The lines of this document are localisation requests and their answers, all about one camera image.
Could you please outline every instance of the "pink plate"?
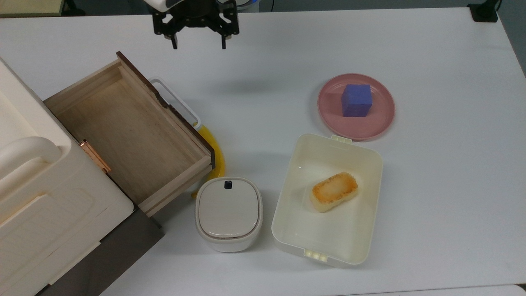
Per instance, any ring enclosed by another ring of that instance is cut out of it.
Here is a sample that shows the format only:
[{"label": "pink plate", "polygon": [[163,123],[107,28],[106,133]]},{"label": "pink plate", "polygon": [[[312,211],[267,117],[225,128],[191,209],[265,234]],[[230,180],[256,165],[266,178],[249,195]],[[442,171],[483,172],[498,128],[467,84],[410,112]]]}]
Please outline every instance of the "pink plate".
[{"label": "pink plate", "polygon": [[[341,95],[347,84],[369,84],[372,106],[365,117],[344,117]],[[318,111],[323,122],[335,133],[356,141],[382,134],[393,121],[395,102],[380,82],[362,74],[343,74],[329,80],[318,96]]]}]

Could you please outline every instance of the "blue sponge block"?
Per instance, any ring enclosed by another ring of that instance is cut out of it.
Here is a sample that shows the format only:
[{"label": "blue sponge block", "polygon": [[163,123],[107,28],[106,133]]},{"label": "blue sponge block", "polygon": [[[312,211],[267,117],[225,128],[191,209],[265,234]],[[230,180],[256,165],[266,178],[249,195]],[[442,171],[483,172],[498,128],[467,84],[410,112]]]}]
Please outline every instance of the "blue sponge block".
[{"label": "blue sponge block", "polygon": [[369,84],[347,84],[341,95],[341,108],[345,117],[365,117],[372,106]]}]

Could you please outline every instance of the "small white container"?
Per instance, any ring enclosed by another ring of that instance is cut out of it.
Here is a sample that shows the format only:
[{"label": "small white container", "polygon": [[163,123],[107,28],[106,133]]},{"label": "small white container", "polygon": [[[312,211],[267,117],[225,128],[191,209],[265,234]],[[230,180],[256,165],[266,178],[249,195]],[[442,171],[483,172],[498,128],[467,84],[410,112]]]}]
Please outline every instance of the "small white container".
[{"label": "small white container", "polygon": [[[272,221],[279,249],[340,268],[367,258],[383,161],[377,152],[350,142],[313,134],[296,142]],[[309,199],[312,187],[340,172],[356,178],[357,195],[325,213],[317,212]]]},{"label": "small white container", "polygon": [[244,178],[212,179],[197,193],[195,217],[197,231],[212,249],[242,251],[252,245],[261,229],[261,194]]}]

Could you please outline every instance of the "copper hinge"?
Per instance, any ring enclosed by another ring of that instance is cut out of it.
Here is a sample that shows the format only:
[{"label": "copper hinge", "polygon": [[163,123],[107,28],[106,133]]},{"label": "copper hinge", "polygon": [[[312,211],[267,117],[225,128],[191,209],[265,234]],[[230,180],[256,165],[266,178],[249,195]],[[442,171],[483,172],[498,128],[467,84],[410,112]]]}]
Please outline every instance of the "copper hinge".
[{"label": "copper hinge", "polygon": [[93,160],[93,162],[105,173],[107,174],[111,169],[109,168],[108,164],[102,160],[100,155],[98,155],[97,151],[93,149],[93,147],[86,141],[86,139],[83,139],[82,142],[78,144],[86,154],[88,154],[89,158]]}]

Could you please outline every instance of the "toasted bread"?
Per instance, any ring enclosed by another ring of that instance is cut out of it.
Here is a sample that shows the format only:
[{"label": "toasted bread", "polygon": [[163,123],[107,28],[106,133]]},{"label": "toasted bread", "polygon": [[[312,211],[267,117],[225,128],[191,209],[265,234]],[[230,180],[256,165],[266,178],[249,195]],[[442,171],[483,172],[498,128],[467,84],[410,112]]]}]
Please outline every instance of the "toasted bread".
[{"label": "toasted bread", "polygon": [[358,184],[349,173],[342,172],[316,184],[310,200],[316,211],[324,213],[356,196]]}]

